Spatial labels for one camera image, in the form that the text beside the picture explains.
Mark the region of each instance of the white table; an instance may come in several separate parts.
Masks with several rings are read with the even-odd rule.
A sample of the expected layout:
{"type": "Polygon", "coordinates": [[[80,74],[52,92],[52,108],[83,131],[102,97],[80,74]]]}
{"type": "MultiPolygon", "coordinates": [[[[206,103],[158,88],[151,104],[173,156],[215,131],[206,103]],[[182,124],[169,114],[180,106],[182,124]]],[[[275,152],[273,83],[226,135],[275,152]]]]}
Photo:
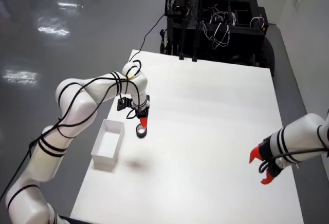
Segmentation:
{"type": "Polygon", "coordinates": [[[292,169],[269,185],[250,151],[282,127],[268,69],[141,52],[148,134],[125,137],[112,172],[91,161],[71,218],[93,223],[303,223],[292,169]]]}

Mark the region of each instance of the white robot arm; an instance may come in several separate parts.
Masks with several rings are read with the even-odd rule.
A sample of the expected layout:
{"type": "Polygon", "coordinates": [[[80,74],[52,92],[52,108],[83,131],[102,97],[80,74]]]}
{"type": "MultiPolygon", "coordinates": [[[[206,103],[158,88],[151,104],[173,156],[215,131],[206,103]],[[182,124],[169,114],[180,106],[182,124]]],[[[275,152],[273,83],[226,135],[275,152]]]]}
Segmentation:
{"type": "Polygon", "coordinates": [[[56,100],[63,117],[56,125],[43,130],[27,167],[6,195],[6,207],[14,224],[67,223],[47,204],[39,183],[55,176],[72,139],[94,121],[97,107],[103,101],[130,94],[132,100],[128,106],[135,110],[146,130],[149,101],[145,89],[148,81],[140,71],[141,64],[138,66],[134,62],[140,63],[138,60],[128,62],[122,70],[123,75],[111,72],[95,79],[67,79],[57,87],[56,100]]]}
{"type": "Polygon", "coordinates": [[[263,161],[259,172],[266,171],[262,184],[269,184],[287,166],[329,152],[329,116],[326,121],[316,114],[304,117],[287,125],[250,153],[249,163],[254,158],[263,161]]]}

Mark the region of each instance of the tape roll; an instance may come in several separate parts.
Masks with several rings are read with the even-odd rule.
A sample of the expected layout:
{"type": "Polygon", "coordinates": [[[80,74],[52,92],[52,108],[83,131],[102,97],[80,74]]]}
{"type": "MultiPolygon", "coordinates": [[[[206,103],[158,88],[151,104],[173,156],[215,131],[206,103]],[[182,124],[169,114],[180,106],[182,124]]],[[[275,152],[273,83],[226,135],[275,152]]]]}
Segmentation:
{"type": "Polygon", "coordinates": [[[143,127],[142,124],[138,124],[136,126],[136,135],[139,138],[145,137],[147,133],[148,133],[148,128],[147,127],[143,127]]]}

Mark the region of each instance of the gray epoxy floor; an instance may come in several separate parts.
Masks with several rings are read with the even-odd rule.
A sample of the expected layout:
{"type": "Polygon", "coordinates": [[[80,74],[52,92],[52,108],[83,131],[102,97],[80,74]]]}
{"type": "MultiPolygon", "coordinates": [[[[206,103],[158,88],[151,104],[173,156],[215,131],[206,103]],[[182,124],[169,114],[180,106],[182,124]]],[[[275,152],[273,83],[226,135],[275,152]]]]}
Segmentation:
{"type": "MultiPolygon", "coordinates": [[[[121,70],[131,50],[163,14],[165,0],[0,0],[0,190],[24,156],[29,141],[60,110],[54,100],[66,78],[91,78],[121,70]]],[[[162,19],[144,50],[159,51],[162,19]]],[[[274,78],[284,125],[305,114],[279,30],[269,28],[277,59],[274,78]]],[[[111,102],[70,145],[53,180],[42,184],[45,198],[69,216],[90,162],[90,151],[111,102]]],[[[305,223],[328,220],[329,186],[320,158],[294,169],[305,223]],[[315,199],[313,204],[308,198],[315,199]]],[[[0,203],[0,222],[10,223],[0,203]]]]}

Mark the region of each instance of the white cardboard box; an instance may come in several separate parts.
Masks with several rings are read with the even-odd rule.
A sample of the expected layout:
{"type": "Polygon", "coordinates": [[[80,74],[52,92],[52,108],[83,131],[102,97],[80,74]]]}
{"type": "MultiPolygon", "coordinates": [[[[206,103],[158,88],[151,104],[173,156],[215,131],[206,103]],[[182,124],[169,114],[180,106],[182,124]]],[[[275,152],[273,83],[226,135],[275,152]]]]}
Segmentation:
{"type": "Polygon", "coordinates": [[[124,136],[124,124],[103,120],[92,150],[94,164],[114,166],[117,162],[124,136]]]}

